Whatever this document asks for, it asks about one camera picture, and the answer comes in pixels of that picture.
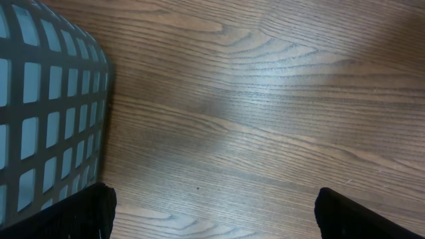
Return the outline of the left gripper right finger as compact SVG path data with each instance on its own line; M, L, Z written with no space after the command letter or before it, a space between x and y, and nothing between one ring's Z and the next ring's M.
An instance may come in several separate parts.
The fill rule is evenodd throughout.
M424 239L327 187L314 213L323 239Z

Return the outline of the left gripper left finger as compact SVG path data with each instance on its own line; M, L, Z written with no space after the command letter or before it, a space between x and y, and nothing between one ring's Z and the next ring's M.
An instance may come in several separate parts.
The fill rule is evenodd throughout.
M78 193L1 230L1 239L108 239L116 215L113 188L94 183Z

